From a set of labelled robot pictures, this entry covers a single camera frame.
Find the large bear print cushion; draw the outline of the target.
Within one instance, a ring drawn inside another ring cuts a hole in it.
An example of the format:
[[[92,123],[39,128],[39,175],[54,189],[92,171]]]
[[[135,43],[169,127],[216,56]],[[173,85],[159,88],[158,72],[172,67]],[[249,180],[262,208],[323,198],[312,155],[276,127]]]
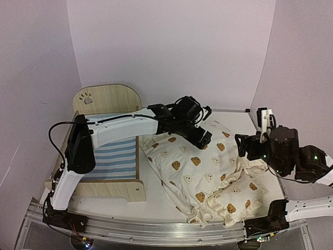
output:
[[[186,216],[189,224],[205,227],[213,219],[222,220],[207,203],[218,191],[248,176],[267,170],[261,160],[239,157],[234,133],[215,120],[203,128],[212,134],[211,142],[198,149],[178,135],[144,135],[140,148],[172,205]]]

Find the wooden pet bed frame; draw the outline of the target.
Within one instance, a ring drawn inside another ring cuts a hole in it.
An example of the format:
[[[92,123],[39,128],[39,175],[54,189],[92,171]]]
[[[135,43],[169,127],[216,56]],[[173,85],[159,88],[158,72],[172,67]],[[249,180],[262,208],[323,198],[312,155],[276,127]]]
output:
[[[115,83],[88,86],[73,98],[73,111],[93,118],[131,113],[142,108],[139,94],[131,87]],[[123,197],[128,202],[144,202],[144,183],[139,178],[138,138],[110,143],[96,151],[96,167],[78,183],[74,197]]]

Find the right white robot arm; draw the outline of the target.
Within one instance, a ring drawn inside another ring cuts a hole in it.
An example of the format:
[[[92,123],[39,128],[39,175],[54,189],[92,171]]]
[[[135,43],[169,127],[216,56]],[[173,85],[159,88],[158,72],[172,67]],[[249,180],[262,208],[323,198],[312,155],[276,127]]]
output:
[[[332,187],[332,157],[313,145],[301,147],[296,129],[279,126],[270,133],[235,134],[235,141],[240,157],[263,160],[280,179],[294,173],[300,184]],[[245,220],[246,237],[266,237],[287,230],[292,221],[330,216],[331,195],[307,201],[278,199],[270,203],[266,216]]]

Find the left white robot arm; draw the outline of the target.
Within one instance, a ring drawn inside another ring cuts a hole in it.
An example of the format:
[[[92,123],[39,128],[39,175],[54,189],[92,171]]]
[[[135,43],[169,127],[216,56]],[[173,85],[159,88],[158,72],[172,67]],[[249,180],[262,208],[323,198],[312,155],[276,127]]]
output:
[[[85,174],[95,166],[94,150],[140,135],[176,134],[198,149],[211,142],[212,134],[200,123],[212,113],[193,97],[184,96],[173,104],[155,104],[139,111],[102,120],[77,115],[71,126],[67,147],[60,153],[62,162],[52,179],[52,187],[43,203],[43,222],[51,229],[84,232],[87,217],[68,212],[70,198]]]

